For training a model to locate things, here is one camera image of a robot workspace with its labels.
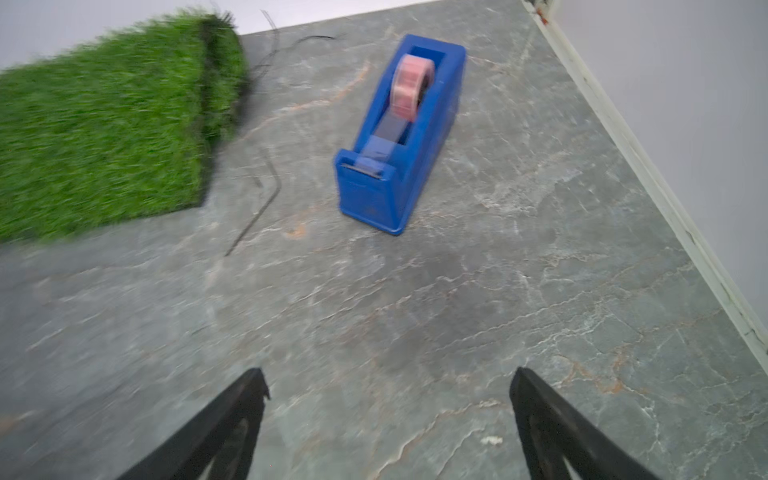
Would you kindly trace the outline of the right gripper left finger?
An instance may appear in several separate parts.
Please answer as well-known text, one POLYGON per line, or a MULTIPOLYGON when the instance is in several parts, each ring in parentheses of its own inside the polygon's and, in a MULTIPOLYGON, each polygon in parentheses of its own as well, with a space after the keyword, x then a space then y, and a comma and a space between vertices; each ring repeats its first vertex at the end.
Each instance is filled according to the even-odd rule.
POLYGON ((270 392, 246 370, 122 479, 246 479, 270 392))

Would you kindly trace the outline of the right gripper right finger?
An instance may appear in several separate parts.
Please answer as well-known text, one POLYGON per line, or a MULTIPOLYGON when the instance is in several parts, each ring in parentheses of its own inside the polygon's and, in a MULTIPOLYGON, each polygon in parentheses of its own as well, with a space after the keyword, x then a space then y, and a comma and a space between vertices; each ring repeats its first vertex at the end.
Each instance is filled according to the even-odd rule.
POLYGON ((532 479, 654 479, 533 370, 520 367, 509 396, 532 479))

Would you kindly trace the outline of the blue tape dispenser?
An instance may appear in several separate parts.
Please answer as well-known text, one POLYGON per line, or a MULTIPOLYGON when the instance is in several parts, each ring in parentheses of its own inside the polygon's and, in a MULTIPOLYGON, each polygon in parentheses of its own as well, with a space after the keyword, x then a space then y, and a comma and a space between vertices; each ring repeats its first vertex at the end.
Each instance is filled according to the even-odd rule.
POLYGON ((466 49, 457 44, 412 34, 402 39, 380 78, 353 148, 336 154, 343 214, 391 235, 405 230, 455 120, 466 59, 466 49), (414 121, 399 118, 389 106, 395 70, 406 54, 428 58, 435 65, 434 81, 414 121))

